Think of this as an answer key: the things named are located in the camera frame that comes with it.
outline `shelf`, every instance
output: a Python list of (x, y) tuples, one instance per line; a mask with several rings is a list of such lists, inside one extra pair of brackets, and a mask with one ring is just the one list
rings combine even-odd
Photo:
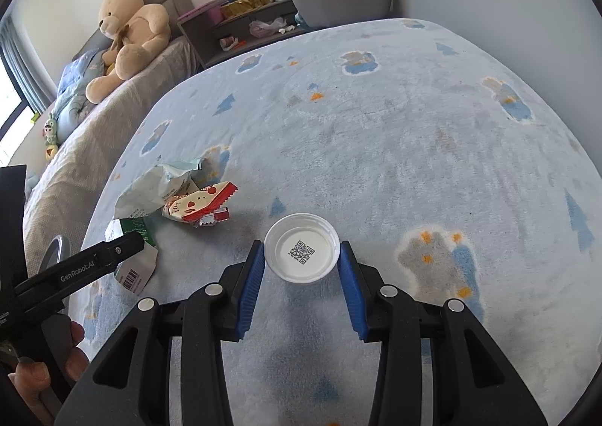
[(258, 39), (257, 37), (251, 37), (250, 39), (246, 39), (246, 43), (240, 47), (235, 47), (234, 49), (230, 49), (229, 51), (221, 51), (214, 55), (209, 61), (207, 61), (206, 67), (215, 66), (218, 63), (222, 63), (232, 57), (236, 57), (237, 55), (244, 54), (245, 52), (252, 51), (253, 49), (258, 49), (263, 47), (264, 45), (268, 45), (274, 42), (278, 42), (279, 40), (288, 39), (294, 36), (300, 36), (305, 33), (302, 27), (297, 27), (295, 30), (291, 30), (285, 34), (275, 33), (269, 37), (262, 37)]
[(250, 15), (251, 13), (257, 13), (257, 12), (260, 12), (261, 10), (266, 10), (268, 8), (272, 8), (273, 6), (280, 5), (282, 3), (288, 3), (289, 1), (293, 1), (293, 0), (272, 1), (271, 3), (268, 3), (267, 5), (263, 5), (262, 7), (254, 8), (253, 10), (249, 10), (248, 12), (240, 13), (239, 15), (230, 17), (230, 18), (218, 23), (217, 25), (214, 25), (213, 28), (220, 28), (222, 25), (231, 24), (232, 22), (238, 20), (239, 18), (246, 17), (247, 15)]

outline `barcode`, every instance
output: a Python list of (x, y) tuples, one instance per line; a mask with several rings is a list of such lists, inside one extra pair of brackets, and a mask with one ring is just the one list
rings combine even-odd
[(288, 252), (290, 256), (295, 258), (299, 263), (304, 265), (309, 260), (309, 257), (313, 255), (315, 251), (310, 248), (303, 241), (298, 241), (297, 244)]
[(130, 270), (127, 277), (125, 277), (125, 280), (123, 281), (123, 286), (126, 289), (131, 290), (132, 285), (134, 284), (134, 282), (136, 281), (137, 278), (138, 278), (138, 272), (136, 272), (134, 270)]

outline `green plush toy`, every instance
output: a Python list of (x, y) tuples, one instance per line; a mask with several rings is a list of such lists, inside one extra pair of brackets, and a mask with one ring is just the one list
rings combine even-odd
[(56, 119), (51, 113), (44, 124), (43, 133), (44, 137), (46, 137), (46, 161), (50, 161), (58, 152), (58, 138), (56, 137), (57, 128), (58, 123), (56, 123)]

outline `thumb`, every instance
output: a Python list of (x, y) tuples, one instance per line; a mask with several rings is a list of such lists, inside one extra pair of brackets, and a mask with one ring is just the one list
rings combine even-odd
[(50, 387), (50, 373), (46, 365), (40, 362), (19, 363), (15, 373), (11, 374), (11, 381), (42, 424), (51, 425), (52, 416), (40, 401), (40, 392)]

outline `gray wall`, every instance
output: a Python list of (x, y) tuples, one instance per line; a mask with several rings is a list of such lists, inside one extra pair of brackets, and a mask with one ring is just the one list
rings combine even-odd
[(519, 75), (579, 139), (602, 173), (602, 18), (591, 0), (396, 0)]

